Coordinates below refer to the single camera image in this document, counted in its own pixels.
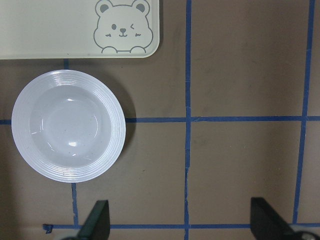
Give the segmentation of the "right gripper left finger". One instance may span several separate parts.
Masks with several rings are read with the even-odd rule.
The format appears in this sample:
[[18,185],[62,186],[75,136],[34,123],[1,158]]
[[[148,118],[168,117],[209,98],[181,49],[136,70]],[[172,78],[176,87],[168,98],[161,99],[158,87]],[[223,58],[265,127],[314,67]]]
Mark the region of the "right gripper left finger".
[[108,200],[98,200],[77,234],[78,240],[107,240],[110,236]]

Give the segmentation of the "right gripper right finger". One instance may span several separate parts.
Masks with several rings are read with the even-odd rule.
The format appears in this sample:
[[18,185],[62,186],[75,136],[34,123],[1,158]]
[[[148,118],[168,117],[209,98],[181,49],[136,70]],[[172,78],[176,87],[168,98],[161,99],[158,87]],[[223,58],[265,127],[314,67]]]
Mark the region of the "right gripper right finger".
[[256,240],[294,240],[295,231],[263,197],[250,200],[250,230]]

